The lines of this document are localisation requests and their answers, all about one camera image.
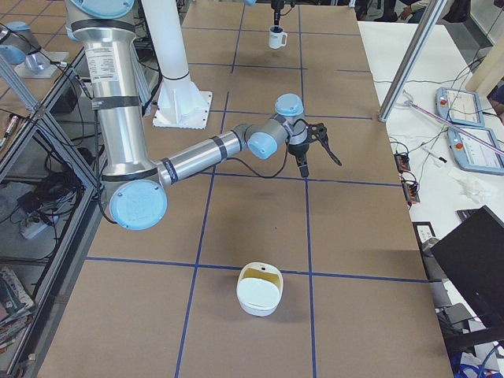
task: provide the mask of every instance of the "black monitor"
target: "black monitor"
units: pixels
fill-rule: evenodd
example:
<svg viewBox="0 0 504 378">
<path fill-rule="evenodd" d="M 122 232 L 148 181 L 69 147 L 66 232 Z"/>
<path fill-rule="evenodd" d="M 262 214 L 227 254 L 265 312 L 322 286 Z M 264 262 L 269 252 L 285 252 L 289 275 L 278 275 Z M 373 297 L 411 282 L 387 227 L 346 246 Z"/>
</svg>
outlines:
<svg viewBox="0 0 504 378">
<path fill-rule="evenodd" d="M 487 327 L 479 338 L 466 337 L 468 341 L 463 343 L 468 347 L 503 340 L 504 222 L 483 206 L 437 242 L 431 251 Z"/>
</svg>

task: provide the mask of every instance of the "white mug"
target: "white mug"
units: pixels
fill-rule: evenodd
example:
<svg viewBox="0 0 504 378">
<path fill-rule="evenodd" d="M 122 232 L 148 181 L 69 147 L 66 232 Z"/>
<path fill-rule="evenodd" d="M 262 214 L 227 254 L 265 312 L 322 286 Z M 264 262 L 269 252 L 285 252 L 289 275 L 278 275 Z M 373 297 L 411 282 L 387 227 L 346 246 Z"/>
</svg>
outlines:
<svg viewBox="0 0 504 378">
<path fill-rule="evenodd" d="M 287 45 L 287 33 L 280 26 L 272 26 L 269 29 L 268 46 L 272 49 L 279 49 Z"/>
</svg>

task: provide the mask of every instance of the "white bowl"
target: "white bowl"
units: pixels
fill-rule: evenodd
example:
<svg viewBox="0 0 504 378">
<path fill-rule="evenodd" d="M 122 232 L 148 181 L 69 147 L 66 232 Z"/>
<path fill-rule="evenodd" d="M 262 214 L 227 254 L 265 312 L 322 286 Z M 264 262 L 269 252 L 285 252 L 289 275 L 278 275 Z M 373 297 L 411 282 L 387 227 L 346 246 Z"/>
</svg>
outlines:
<svg viewBox="0 0 504 378">
<path fill-rule="evenodd" d="M 284 291 L 280 270 L 264 262 L 251 262 L 243 267 L 236 284 L 236 296 L 242 309 L 257 317 L 273 313 Z"/>
</svg>

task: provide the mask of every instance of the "silver robot arm segment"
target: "silver robot arm segment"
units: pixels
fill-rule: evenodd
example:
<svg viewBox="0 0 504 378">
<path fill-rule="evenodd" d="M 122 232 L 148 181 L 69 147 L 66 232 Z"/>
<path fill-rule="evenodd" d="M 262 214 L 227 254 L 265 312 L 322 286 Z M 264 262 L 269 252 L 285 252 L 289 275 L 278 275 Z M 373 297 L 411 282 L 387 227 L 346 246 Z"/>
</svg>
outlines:
<svg viewBox="0 0 504 378">
<path fill-rule="evenodd" d="M 269 158 L 287 137 L 286 129 L 275 118 L 270 118 L 262 125 L 239 124 L 229 132 L 161 159 L 157 163 L 160 181 L 164 186 L 173 185 L 246 148 L 250 148 L 259 158 Z"/>
</svg>

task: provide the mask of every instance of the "label sticker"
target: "label sticker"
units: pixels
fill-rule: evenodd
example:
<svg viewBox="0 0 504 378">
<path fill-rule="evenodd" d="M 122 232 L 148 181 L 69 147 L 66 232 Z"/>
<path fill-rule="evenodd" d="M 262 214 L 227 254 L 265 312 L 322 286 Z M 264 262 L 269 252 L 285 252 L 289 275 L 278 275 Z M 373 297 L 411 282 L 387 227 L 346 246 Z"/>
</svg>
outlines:
<svg viewBox="0 0 504 378">
<path fill-rule="evenodd" d="M 116 62 L 112 47 L 96 47 L 86 50 L 87 65 L 92 83 L 117 81 Z"/>
</svg>

